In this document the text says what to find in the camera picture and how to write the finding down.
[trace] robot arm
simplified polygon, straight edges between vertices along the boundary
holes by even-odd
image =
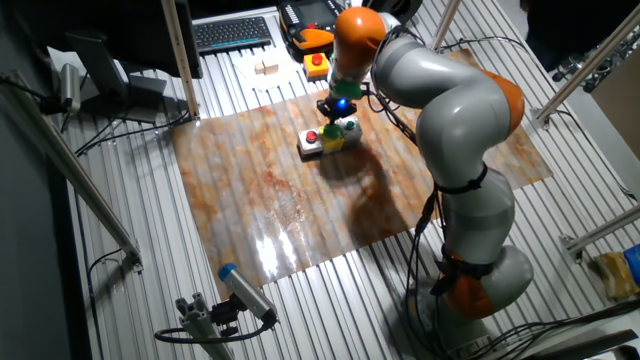
[[[444,276],[432,294],[442,296],[453,313],[481,319],[515,301],[533,279],[527,257],[503,246],[514,220],[511,187],[482,161],[520,124],[522,91],[496,74],[435,54],[412,37],[383,42],[393,26],[386,15],[366,8],[338,17],[327,101],[361,97],[354,88],[376,58],[377,90],[396,104],[422,109],[416,143],[442,193],[447,224]]]

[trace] computer monitor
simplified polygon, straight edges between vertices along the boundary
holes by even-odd
[[[99,91],[82,102],[81,111],[155,121],[166,81],[128,73],[143,67],[180,76],[160,0],[15,0],[13,5],[36,43],[77,52]],[[187,0],[176,0],[176,9],[191,76],[201,78]],[[123,65],[128,84],[114,59]]]

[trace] metal bracket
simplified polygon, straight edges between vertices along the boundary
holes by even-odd
[[[135,259],[131,259],[131,261],[133,261],[133,271],[140,274],[142,270],[144,270],[144,266],[142,266],[142,259],[138,257]]]
[[[531,116],[533,116],[534,119],[537,119],[538,116],[541,113],[542,113],[542,109],[539,109],[539,108],[532,108],[531,109]],[[544,131],[549,131],[549,122],[550,121],[551,121],[550,115],[547,115],[544,118],[540,119],[540,125],[542,125],[542,129]]]
[[[559,238],[560,238],[560,243],[567,250],[567,252],[569,253],[569,256],[571,256],[573,261],[576,264],[581,264],[582,261],[584,260],[582,249],[575,252],[571,251],[571,245],[575,244],[576,239],[573,236],[567,235],[567,234],[562,234],[559,236]]]

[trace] white paper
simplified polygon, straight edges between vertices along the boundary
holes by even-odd
[[[278,72],[271,75],[256,74],[256,64],[269,57],[278,63]],[[296,66],[286,51],[269,50],[263,54],[233,59],[233,66],[239,76],[253,89],[266,91],[288,85],[297,76]]]

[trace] black keyboard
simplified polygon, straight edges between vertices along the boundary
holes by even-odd
[[[271,44],[263,17],[218,21],[194,26],[200,54],[246,49]]]

